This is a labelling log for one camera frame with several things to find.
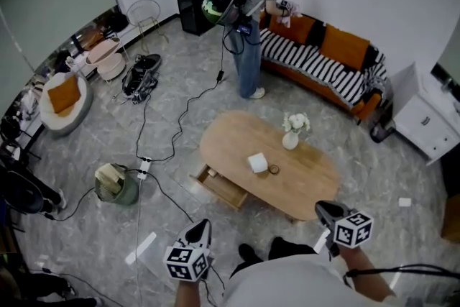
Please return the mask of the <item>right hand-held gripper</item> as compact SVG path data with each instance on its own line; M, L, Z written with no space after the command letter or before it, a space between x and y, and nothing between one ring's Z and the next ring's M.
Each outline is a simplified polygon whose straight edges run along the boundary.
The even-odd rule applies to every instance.
M317 201L315 212L330 234L326 237L326 247L331 257L340 253L339 245L355 249L372 236L374 219L362 212L335 201Z

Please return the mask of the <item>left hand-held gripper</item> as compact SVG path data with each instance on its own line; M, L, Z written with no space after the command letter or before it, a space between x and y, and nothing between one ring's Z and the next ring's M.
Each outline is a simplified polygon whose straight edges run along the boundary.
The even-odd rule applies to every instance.
M174 280L199 281L210 267L212 226L208 219L193 222L178 235L175 244L168 246L163 257L167 274Z

